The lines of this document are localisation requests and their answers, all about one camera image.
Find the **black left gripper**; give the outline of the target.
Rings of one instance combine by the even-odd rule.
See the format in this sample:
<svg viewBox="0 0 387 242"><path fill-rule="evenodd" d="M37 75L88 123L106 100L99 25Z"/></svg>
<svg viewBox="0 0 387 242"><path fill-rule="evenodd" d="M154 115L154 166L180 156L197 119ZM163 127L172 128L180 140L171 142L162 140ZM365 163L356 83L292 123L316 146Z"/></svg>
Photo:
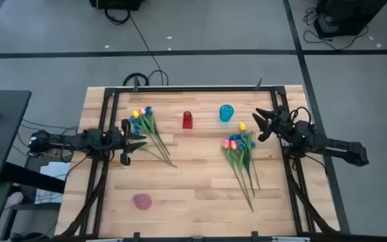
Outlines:
<svg viewBox="0 0 387 242"><path fill-rule="evenodd" d="M143 147L146 142L128 144L128 140L142 140L146 137L140 134L135 134L130 131L130 123L127 119L123 119L121 121L121 130L116 127L111 127L107 131L106 142L109 146L109 148L107 149L108 157L112 159L116 150L122 150L122 154L120 155L120 163L122 165L130 165L130 158L128 156L128 152L133 153L136 149Z"/></svg>

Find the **large black equipment case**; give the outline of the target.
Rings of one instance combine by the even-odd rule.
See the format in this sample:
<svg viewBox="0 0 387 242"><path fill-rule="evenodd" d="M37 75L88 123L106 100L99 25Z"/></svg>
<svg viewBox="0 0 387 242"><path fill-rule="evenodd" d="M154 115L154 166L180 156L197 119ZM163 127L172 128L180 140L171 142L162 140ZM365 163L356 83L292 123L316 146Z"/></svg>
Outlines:
<svg viewBox="0 0 387 242"><path fill-rule="evenodd" d="M320 0L314 29L320 38L357 36L387 0Z"/></svg>

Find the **black support beam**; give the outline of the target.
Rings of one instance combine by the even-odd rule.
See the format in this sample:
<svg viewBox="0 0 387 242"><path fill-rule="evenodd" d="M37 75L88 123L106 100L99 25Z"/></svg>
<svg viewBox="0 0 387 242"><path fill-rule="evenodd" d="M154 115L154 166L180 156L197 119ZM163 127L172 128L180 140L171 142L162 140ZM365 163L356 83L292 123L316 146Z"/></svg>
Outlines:
<svg viewBox="0 0 387 242"><path fill-rule="evenodd" d="M65 190L65 182L63 180L12 163L6 163L2 167L0 181L31 186L60 194L63 194Z"/></svg>

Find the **red glass vase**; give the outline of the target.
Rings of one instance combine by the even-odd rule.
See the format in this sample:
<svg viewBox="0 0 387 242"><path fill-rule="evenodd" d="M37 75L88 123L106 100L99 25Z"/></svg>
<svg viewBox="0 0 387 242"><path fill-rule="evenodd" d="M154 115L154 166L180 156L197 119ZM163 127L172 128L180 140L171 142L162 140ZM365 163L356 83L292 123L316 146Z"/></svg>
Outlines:
<svg viewBox="0 0 387 242"><path fill-rule="evenodd" d="M182 129L192 129L192 128L193 128L193 116L190 111L185 111L183 113Z"/></svg>

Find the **black side table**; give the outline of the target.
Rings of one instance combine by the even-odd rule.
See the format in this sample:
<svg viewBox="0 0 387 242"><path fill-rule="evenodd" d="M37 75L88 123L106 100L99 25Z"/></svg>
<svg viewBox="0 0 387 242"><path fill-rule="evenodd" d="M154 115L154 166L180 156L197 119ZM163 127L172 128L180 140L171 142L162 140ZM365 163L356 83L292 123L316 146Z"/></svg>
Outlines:
<svg viewBox="0 0 387 242"><path fill-rule="evenodd" d="M29 172L7 162L8 154L16 138L26 112L30 91L0 90L0 182L21 182Z"/></svg>

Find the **white round object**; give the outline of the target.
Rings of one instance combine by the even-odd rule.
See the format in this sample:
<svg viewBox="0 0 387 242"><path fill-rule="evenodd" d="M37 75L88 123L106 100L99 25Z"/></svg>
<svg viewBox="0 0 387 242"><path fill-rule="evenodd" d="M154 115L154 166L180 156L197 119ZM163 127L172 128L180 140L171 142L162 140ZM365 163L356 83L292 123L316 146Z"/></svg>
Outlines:
<svg viewBox="0 0 387 242"><path fill-rule="evenodd" d="M24 195L21 192L14 192L8 196L4 209L20 204L24 199Z"/></svg>

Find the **pink glass vase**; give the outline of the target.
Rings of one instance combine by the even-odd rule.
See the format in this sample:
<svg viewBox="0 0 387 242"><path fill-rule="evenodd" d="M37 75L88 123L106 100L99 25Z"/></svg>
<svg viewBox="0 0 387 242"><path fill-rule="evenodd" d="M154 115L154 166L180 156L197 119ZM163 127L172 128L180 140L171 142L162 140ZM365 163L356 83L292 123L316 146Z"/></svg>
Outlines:
<svg viewBox="0 0 387 242"><path fill-rule="evenodd" d="M148 210L152 205L152 199L148 194L135 194L132 202L139 210Z"/></svg>

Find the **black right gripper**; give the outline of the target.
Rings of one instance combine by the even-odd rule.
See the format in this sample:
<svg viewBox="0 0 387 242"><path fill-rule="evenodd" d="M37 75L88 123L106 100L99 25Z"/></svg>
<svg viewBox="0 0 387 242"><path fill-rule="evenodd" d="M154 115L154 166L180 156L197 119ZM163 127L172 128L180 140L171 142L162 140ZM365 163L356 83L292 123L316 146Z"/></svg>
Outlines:
<svg viewBox="0 0 387 242"><path fill-rule="evenodd" d="M252 116L257 123L261 134L259 141L264 142L269 138L271 133L275 133L287 142L295 141L295 132L293 122L290 119L290 113L283 106L278 106L273 111L255 109L258 114Z"/></svg>

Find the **blue glass vase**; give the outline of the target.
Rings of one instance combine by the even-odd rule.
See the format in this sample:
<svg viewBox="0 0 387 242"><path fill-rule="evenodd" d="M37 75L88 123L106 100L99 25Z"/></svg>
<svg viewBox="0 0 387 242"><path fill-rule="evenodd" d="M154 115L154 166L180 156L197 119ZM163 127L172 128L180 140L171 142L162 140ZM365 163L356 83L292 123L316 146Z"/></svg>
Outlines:
<svg viewBox="0 0 387 242"><path fill-rule="evenodd" d="M229 104L224 104L219 109L219 119L228 122L234 114L234 108Z"/></svg>

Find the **black equipment box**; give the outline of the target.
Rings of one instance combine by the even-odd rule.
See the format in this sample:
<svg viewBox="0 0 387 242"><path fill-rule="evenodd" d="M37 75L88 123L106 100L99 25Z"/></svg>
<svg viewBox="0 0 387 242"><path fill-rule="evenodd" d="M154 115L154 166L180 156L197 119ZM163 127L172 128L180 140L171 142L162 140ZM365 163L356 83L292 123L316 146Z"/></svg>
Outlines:
<svg viewBox="0 0 387 242"><path fill-rule="evenodd" d="M96 9L122 9L138 11L145 0L89 0L92 7Z"/></svg>

